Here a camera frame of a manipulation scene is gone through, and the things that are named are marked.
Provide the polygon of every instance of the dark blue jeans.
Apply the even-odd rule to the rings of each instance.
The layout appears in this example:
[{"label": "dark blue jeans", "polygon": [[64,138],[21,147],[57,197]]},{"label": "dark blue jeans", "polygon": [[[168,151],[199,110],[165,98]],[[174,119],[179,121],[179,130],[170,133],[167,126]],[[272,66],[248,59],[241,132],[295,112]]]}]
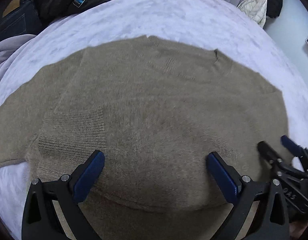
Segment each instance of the dark blue jeans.
[{"label": "dark blue jeans", "polygon": [[39,34],[43,24],[34,0],[20,0],[19,7],[0,20],[0,41],[22,34]]}]

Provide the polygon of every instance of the metal screw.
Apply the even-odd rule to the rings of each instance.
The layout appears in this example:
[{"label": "metal screw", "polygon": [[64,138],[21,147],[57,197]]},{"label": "metal screw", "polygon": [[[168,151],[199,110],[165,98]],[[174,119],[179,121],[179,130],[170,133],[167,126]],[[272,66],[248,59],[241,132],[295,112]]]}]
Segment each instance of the metal screw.
[{"label": "metal screw", "polygon": [[250,182],[251,178],[249,176],[245,175],[245,176],[242,177],[242,180],[245,181],[245,182]]},{"label": "metal screw", "polygon": [[62,181],[67,181],[67,180],[69,179],[69,175],[64,174],[63,176],[60,177],[60,179],[61,179]]},{"label": "metal screw", "polygon": [[279,185],[279,180],[278,179],[273,179],[274,185],[278,186]]},{"label": "metal screw", "polygon": [[36,185],[39,182],[38,178],[32,180],[32,184]]}]

